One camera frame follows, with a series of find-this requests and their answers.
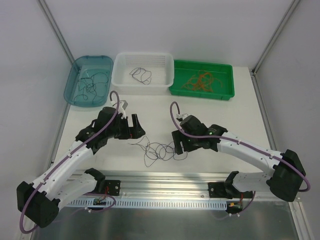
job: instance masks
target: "tangled wire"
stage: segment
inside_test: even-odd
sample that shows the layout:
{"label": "tangled wire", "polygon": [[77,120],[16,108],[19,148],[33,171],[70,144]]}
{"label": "tangled wire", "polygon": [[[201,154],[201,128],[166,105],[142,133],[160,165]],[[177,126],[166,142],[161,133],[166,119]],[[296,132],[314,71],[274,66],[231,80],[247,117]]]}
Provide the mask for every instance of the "tangled wire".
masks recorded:
{"label": "tangled wire", "polygon": [[142,67],[136,67],[129,74],[133,77],[134,80],[138,81],[139,83],[142,83],[144,85],[149,85],[151,83],[151,71],[145,70]]}
{"label": "tangled wire", "polygon": [[[106,81],[105,82],[95,82],[95,76],[96,75],[104,75]],[[108,86],[108,82],[109,82],[109,77],[107,75],[107,73],[104,72],[97,72],[95,74],[93,74],[92,76],[88,76],[88,77],[81,77],[78,82],[77,82],[77,87],[78,87],[78,95],[76,95],[73,100],[80,100],[81,98],[84,101],[92,101],[94,102],[94,100],[96,98],[103,98],[104,95],[99,96],[97,94],[97,85],[99,84],[104,84],[105,87]]]}
{"label": "tangled wire", "polygon": [[[147,139],[147,144],[144,146],[141,142]],[[170,159],[174,159],[176,161],[185,160],[188,157],[188,153],[185,152],[182,158],[176,158],[175,147],[170,146],[174,142],[170,142],[169,144],[163,144],[159,142],[150,142],[147,136],[143,136],[143,138],[137,143],[129,143],[130,145],[137,145],[144,151],[144,165],[149,168],[151,167],[158,159],[163,161],[169,161]],[[152,160],[152,163],[147,165],[146,158]]]}
{"label": "tangled wire", "polygon": [[211,72],[200,70],[197,75],[193,75],[181,88],[188,89],[190,91],[213,93],[212,84],[215,80],[220,82],[222,88],[223,83],[221,80],[214,78]]}

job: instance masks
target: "table surface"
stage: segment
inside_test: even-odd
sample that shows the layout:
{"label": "table surface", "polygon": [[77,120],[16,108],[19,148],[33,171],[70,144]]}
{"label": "table surface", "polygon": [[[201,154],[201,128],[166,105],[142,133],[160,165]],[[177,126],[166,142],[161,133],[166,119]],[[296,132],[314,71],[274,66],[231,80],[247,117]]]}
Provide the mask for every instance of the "table surface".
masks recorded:
{"label": "table surface", "polygon": [[[249,142],[269,148],[269,142],[259,109],[256,93],[247,67],[233,67],[235,96],[229,101],[165,95],[120,95],[128,102],[126,114],[138,115],[140,124],[151,142],[169,144],[171,132],[176,128],[170,117],[169,107],[177,101],[181,113],[196,116],[206,126],[217,124]],[[75,140],[79,131],[96,119],[102,107],[81,108],[71,106],[68,112],[56,159],[60,158]],[[144,151],[136,143],[139,139],[110,139],[94,158],[83,162],[79,170],[95,168],[107,171],[135,171],[158,173],[230,173],[260,172],[260,170],[236,157],[198,149],[190,152],[185,160],[157,160],[151,167],[144,163]],[[146,159],[149,165],[153,161]]]}
{"label": "table surface", "polygon": [[63,208],[58,222],[38,227],[32,240],[299,240],[284,201],[255,201],[240,217],[224,220],[219,220],[224,211],[202,209],[113,207],[99,214],[73,214],[77,210]]}

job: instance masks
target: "cable clip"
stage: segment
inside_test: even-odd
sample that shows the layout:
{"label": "cable clip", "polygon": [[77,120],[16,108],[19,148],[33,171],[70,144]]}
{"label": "cable clip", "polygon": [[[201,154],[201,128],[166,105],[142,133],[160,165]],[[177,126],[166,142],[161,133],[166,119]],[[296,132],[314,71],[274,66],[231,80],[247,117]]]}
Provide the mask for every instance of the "cable clip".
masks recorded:
{"label": "cable clip", "polygon": [[88,212],[91,213],[91,209],[89,209],[88,207],[85,207],[84,210],[88,210]]}
{"label": "cable clip", "polygon": [[[114,107],[117,102],[116,101],[110,101],[112,107]],[[128,106],[128,102],[126,100],[121,100],[119,101],[119,109],[118,109],[118,113],[122,114],[121,119],[125,119],[127,117],[126,115],[126,108]]]}
{"label": "cable clip", "polygon": [[182,122],[182,120],[186,119],[187,117],[189,116],[188,113],[184,113],[184,114],[176,114],[176,119],[179,121],[179,122]]}

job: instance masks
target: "orange wire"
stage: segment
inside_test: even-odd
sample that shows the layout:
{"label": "orange wire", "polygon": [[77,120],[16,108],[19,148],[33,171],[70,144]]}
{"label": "orange wire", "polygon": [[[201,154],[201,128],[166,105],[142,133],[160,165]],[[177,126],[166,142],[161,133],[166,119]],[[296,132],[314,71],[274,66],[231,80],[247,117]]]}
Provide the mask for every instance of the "orange wire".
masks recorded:
{"label": "orange wire", "polygon": [[221,88],[223,87],[222,81],[214,78],[211,72],[200,70],[197,75],[198,77],[193,75],[181,88],[185,88],[190,91],[204,91],[213,93],[214,91],[212,90],[211,85],[214,80],[218,80]]}
{"label": "orange wire", "polygon": [[[109,192],[109,187],[106,186],[106,187],[105,187],[104,194],[108,194],[108,192]],[[99,202],[105,200],[107,196],[103,196],[103,198],[100,200],[101,197],[99,197],[99,199],[98,199]]]}
{"label": "orange wire", "polygon": [[241,198],[240,198],[240,201],[236,202],[235,204],[239,204],[241,203],[241,206],[242,206],[242,200],[244,199],[244,194],[241,193]]}

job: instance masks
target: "metal frame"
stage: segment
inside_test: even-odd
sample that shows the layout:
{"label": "metal frame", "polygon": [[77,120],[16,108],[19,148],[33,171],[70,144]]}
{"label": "metal frame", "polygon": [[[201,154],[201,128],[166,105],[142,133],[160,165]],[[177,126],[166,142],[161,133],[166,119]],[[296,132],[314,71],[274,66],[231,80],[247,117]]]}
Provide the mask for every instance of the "metal frame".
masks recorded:
{"label": "metal frame", "polygon": [[[70,63],[74,62],[74,57],[46,3],[45,0],[37,0],[40,8],[43,10],[47,20],[49,21],[52,30],[54,31],[56,37],[58,38],[61,47],[63,48],[66,56],[68,57]],[[272,46],[278,39],[282,30],[284,29],[286,23],[290,19],[292,13],[297,8],[301,0],[293,0],[289,6],[287,12],[283,16],[280,24],[275,30],[273,36],[271,37],[268,45],[264,49],[262,55],[259,58],[254,70],[251,73],[251,79],[253,87],[256,93],[257,101],[260,107],[260,112],[268,136],[269,144],[271,149],[276,150],[277,146],[272,134],[272,130],[268,121],[268,116],[264,101],[258,86],[257,79],[255,77],[257,71],[259,70],[261,64],[265,60]],[[48,167],[55,159],[58,151],[59,143],[61,140],[62,132],[68,117],[70,105],[67,104],[62,119],[60,128],[58,129],[55,144],[51,151],[50,159],[48,161]],[[103,172],[110,180],[121,180],[121,190],[122,198],[128,199],[178,199],[178,200],[209,200],[208,193],[208,182],[220,182],[224,181],[228,174],[224,173],[165,173],[165,172],[127,172],[127,171],[104,171]],[[70,178],[70,181],[77,178],[82,172],[76,172]],[[257,201],[279,201],[271,193],[261,193],[256,194]],[[311,229],[309,227],[303,205],[298,197],[295,202],[289,204],[292,212],[292,217],[295,223],[298,236],[302,240],[314,239]],[[32,226],[32,222],[27,219],[26,225],[28,227]],[[20,239],[30,239],[31,234],[21,235]]]}
{"label": "metal frame", "polygon": [[41,10],[43,11],[46,19],[48,20],[55,36],[57,37],[66,57],[68,58],[68,60],[70,61],[71,64],[74,63],[75,61],[75,58],[74,56],[72,55],[69,47],[68,47],[68,44],[64,38],[64,36],[62,35],[58,25],[57,25],[57,22],[54,18],[54,16],[52,15],[51,11],[50,11],[50,8],[48,7],[48,4],[46,2],[46,0],[37,0]]}
{"label": "metal frame", "polygon": [[[68,204],[69,207],[82,208],[86,205],[88,208],[101,208],[101,205],[95,205],[98,197],[80,197]],[[112,199],[104,199],[104,206],[109,207],[114,201]],[[180,199],[141,199],[141,198],[120,198],[117,199],[112,208],[123,209],[198,209],[198,210],[227,210],[227,201],[220,200],[184,200]]]}
{"label": "metal frame", "polygon": [[270,38],[268,44],[266,45],[265,49],[263,50],[258,62],[256,63],[255,67],[253,68],[253,75],[256,75],[256,73],[258,72],[259,68],[261,67],[261,65],[264,62],[264,60],[266,59],[266,57],[268,56],[268,53],[270,52],[270,50],[272,49],[272,47],[276,43],[278,37],[280,36],[282,31],[284,30],[285,26],[287,25],[289,19],[291,18],[291,16],[293,15],[295,10],[297,9],[297,6],[299,5],[300,2],[301,2],[301,0],[292,0],[289,8],[285,12],[279,25],[277,26],[272,37]]}

